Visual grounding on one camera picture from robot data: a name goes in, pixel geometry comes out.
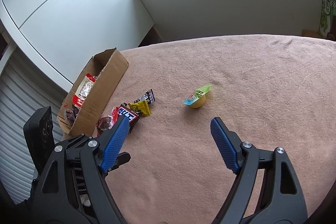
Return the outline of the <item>red clear prune packet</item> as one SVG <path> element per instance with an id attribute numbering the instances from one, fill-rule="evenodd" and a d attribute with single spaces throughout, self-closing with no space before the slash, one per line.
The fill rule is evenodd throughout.
<path id="1" fill-rule="evenodd" d="M 105 130 L 111 129 L 113 125 L 116 123 L 116 121 L 119 118 L 118 110 L 119 107 L 114 107 L 110 115 L 99 118 L 96 124 L 98 137 L 100 137 Z"/>

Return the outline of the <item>yellow candy wrapper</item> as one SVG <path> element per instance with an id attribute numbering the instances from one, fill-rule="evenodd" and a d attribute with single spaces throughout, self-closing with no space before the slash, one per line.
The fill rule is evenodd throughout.
<path id="1" fill-rule="evenodd" d="M 128 106 L 131 110 L 142 113 L 144 116 L 151 116 L 151 110 L 147 100 L 129 103 Z"/>

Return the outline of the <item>red white snack bag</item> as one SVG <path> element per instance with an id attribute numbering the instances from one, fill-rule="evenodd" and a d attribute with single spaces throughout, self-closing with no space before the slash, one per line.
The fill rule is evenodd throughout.
<path id="1" fill-rule="evenodd" d="M 81 108 L 88 94 L 90 93 L 93 85 L 96 81 L 96 77 L 92 76 L 90 73 L 87 73 L 80 85 L 78 86 L 74 96 L 72 97 L 72 103 L 75 107 Z"/>

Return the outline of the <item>green carton box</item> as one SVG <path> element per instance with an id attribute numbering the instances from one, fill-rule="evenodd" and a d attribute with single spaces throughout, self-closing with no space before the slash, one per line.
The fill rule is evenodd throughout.
<path id="1" fill-rule="evenodd" d="M 318 33 L 324 39 L 335 41 L 335 0 L 322 0 Z"/>

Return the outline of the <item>black white candy wrapper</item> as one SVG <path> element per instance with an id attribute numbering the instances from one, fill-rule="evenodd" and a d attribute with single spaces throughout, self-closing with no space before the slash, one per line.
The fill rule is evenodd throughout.
<path id="1" fill-rule="evenodd" d="M 141 102 L 141 101 L 146 101 L 148 104 L 154 103 L 155 102 L 155 96 L 154 96 L 153 89 L 149 89 L 148 91 L 146 91 L 139 98 L 137 98 L 134 101 L 134 103 Z"/>

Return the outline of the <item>yellow jelly cup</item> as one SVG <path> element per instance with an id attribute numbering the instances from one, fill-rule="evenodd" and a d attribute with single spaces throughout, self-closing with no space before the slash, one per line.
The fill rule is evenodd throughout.
<path id="1" fill-rule="evenodd" d="M 204 105 L 206 94 L 211 90 L 212 85 L 204 85 L 196 88 L 183 103 L 190 108 L 197 109 Z"/>

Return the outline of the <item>pink table cloth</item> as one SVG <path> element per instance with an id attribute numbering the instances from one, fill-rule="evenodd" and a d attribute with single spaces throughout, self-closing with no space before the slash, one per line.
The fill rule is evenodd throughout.
<path id="1" fill-rule="evenodd" d="M 220 117 L 256 147 L 282 146 L 307 208 L 335 180 L 335 43 L 289 36 L 226 36 L 124 53 L 129 67 L 111 102 L 152 88 L 152 115 L 127 138 L 131 161 L 108 176 L 130 223 L 210 223 L 235 178 L 210 135 Z M 212 85 L 203 106 L 183 101 Z"/>

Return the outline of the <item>brown cardboard box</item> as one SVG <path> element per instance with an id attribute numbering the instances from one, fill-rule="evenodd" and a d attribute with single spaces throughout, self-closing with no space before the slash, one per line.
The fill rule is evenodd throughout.
<path id="1" fill-rule="evenodd" d="M 64 99 L 58 113 L 58 123 L 63 133 L 68 136 L 92 135 L 96 123 L 104 111 L 114 90 L 129 66 L 126 58 L 116 49 L 105 50 L 91 57 Z M 79 108 L 73 124 L 66 120 L 65 111 L 70 108 L 75 92 L 82 84 L 85 76 L 90 74 L 97 79 L 87 98 Z"/>

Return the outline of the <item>white cabinet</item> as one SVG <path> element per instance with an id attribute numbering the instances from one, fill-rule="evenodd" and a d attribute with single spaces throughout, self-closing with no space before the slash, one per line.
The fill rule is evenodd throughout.
<path id="1" fill-rule="evenodd" d="M 9 39 L 65 91 L 93 55 L 137 47 L 153 24 L 140 0 L 1 0 Z"/>

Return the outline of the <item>Snickers bar Chinese label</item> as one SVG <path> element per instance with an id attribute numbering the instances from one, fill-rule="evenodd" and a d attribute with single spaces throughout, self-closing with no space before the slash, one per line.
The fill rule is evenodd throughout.
<path id="1" fill-rule="evenodd" d="M 125 116 L 129 120 L 129 132 L 132 131 L 140 117 L 142 116 L 141 112 L 131 110 L 126 106 L 126 104 L 121 104 L 118 108 L 118 115 Z"/>

